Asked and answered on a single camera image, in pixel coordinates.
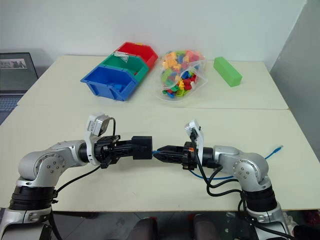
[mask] blue cable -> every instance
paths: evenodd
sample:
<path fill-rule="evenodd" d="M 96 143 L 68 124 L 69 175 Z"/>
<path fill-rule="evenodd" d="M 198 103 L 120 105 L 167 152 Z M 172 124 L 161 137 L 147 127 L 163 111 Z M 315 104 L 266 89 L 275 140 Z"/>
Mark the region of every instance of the blue cable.
<path fill-rule="evenodd" d="M 271 152 L 268 156 L 266 156 L 264 159 L 268 159 L 270 158 L 273 154 L 279 152 L 282 149 L 283 145 L 277 147 L 275 150 L 273 150 L 273 152 Z M 195 175 L 196 177 L 200 178 L 200 179 L 204 179 L 202 176 L 196 174 L 194 171 L 189 170 L 190 173 L 192 173 L 193 175 Z M 232 179 L 234 176 L 225 176 L 225 177 L 214 177 L 213 180 L 225 180 L 225 179 Z"/>

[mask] plastic bin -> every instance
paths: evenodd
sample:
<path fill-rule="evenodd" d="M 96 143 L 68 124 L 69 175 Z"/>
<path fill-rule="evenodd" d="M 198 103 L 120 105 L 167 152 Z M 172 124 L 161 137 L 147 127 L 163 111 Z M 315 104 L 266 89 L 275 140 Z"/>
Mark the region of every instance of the plastic bin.
<path fill-rule="evenodd" d="M 158 59 L 158 55 L 150 46 L 128 41 L 122 44 L 122 46 L 119 47 L 116 52 L 127 53 L 129 55 L 141 57 L 149 69 L 155 65 L 155 61 Z"/>
<path fill-rule="evenodd" d="M 131 55 L 121 57 L 116 56 L 115 53 L 108 56 L 102 63 L 100 63 L 100 66 L 112 66 L 119 68 L 119 70 L 128 70 L 132 73 L 137 83 L 140 83 L 149 71 L 149 67 L 140 57 Z"/>
<path fill-rule="evenodd" d="M 126 69 L 98 65 L 83 79 L 94 95 L 126 101 L 138 83 Z"/>

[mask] laptop screen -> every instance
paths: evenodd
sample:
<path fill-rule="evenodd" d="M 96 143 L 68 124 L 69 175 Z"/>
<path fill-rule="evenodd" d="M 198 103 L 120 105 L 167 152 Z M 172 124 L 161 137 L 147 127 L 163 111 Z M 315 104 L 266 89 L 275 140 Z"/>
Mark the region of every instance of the laptop screen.
<path fill-rule="evenodd" d="M 23 95 L 37 79 L 29 52 L 0 53 L 0 95 Z"/>

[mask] laptop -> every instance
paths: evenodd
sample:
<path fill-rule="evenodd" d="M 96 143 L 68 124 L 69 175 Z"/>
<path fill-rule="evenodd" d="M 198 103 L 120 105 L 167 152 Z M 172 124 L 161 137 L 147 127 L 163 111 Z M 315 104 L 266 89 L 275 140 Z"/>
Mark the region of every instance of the laptop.
<path fill-rule="evenodd" d="M 37 80 L 29 52 L 0 53 L 0 124 Z"/>

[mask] blue storage bin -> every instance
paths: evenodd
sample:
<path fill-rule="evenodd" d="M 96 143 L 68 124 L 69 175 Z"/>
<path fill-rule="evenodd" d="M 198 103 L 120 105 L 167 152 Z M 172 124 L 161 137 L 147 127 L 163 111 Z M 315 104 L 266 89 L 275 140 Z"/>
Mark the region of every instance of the blue storage bin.
<path fill-rule="evenodd" d="M 94 95 L 126 101 L 137 87 L 134 76 L 126 69 L 98 65 L 83 79 Z"/>

